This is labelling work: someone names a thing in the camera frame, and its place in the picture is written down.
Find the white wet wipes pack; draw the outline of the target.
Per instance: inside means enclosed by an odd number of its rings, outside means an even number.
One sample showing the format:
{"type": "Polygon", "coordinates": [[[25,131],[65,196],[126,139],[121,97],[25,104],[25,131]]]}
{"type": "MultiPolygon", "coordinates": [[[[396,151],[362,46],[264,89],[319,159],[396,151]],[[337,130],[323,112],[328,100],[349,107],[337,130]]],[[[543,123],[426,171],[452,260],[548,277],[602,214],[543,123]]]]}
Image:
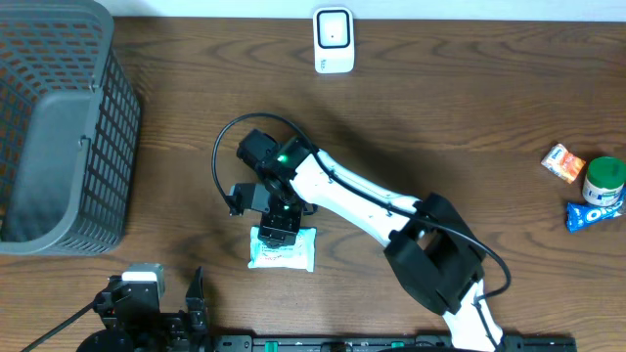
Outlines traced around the white wet wipes pack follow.
{"type": "Polygon", "coordinates": [[[286,268],[312,273],[315,266],[316,228],[301,229],[292,245],[272,248],[259,238],[259,227],[250,229],[249,269],[286,268]]]}

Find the orange tissue pack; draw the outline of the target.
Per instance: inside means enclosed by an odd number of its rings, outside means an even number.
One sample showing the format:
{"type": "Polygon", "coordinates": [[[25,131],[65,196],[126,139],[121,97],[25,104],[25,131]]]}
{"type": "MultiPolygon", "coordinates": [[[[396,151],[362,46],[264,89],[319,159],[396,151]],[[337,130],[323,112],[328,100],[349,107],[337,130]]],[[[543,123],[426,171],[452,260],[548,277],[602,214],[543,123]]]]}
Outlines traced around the orange tissue pack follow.
{"type": "Polygon", "coordinates": [[[556,144],[544,156],[541,164],[568,184],[572,184],[586,161],[571,153],[563,144],[556,144]]]}

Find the blue Oreo cookie pack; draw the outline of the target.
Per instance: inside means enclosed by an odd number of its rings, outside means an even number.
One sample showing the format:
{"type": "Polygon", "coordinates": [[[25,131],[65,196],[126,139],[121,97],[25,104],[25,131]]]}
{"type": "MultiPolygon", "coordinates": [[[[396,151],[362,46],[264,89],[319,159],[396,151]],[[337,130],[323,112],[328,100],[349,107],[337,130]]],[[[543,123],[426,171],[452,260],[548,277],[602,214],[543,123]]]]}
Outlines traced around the blue Oreo cookie pack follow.
{"type": "Polygon", "coordinates": [[[589,226],[613,219],[625,214],[625,191],[622,190],[617,202],[610,206],[596,206],[590,203],[569,203],[566,207],[566,228],[570,233],[588,228],[589,226]]]}

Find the green lid white jar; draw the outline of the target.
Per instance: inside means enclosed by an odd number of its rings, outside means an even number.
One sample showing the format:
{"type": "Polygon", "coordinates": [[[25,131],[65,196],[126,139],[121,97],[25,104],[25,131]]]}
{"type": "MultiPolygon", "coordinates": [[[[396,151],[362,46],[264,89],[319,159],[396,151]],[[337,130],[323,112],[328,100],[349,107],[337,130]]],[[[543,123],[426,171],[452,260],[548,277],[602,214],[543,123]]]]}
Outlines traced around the green lid white jar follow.
{"type": "Polygon", "coordinates": [[[596,206],[614,205],[625,184],[625,163],[612,156],[593,159],[587,168],[582,196],[596,206]]]}

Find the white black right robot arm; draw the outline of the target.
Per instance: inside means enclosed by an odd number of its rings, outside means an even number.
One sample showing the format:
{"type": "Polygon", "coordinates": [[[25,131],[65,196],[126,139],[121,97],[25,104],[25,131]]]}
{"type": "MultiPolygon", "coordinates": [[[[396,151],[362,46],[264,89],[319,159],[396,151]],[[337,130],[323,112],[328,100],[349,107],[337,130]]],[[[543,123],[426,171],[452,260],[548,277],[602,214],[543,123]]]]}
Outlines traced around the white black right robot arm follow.
{"type": "Polygon", "coordinates": [[[386,190],[294,137],[282,145],[254,129],[239,143],[238,158],[259,177],[231,190],[239,211],[260,212],[257,238],[270,247],[292,246],[304,207],[321,206],[373,237],[399,284],[444,319],[458,349],[500,351],[504,333],[486,304],[478,243],[454,206],[436,194],[425,200],[386,190]]]}

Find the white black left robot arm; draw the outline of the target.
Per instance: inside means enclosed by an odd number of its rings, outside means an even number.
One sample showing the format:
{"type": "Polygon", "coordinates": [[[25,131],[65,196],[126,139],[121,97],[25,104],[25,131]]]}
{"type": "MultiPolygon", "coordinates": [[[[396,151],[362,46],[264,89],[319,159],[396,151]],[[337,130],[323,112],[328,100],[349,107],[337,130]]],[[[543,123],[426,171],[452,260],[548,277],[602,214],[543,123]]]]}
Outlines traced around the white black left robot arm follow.
{"type": "Polygon", "coordinates": [[[93,311],[104,325],[87,337],[80,351],[206,352],[212,351],[203,294],[203,268],[198,268],[185,295],[186,308],[163,313],[164,268],[157,263],[133,264],[96,294],[93,311]]]}

